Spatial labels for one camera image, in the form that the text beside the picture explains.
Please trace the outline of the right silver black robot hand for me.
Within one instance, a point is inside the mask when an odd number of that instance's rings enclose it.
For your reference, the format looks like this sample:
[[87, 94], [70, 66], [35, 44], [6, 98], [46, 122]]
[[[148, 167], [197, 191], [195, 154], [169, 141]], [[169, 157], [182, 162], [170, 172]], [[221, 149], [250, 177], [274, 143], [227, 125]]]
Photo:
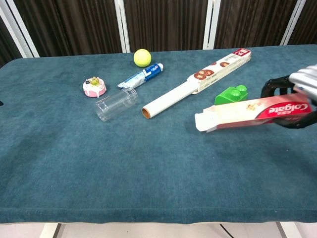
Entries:
[[[271, 97], [279, 90], [280, 95], [292, 95], [296, 93], [307, 96], [314, 106], [317, 105], [317, 66], [310, 65], [302, 68], [289, 76], [268, 80], [261, 91], [261, 97]], [[286, 119], [274, 119], [279, 126], [289, 129], [300, 129], [317, 122], [316, 110], [308, 113], [299, 121], [290, 122]]]

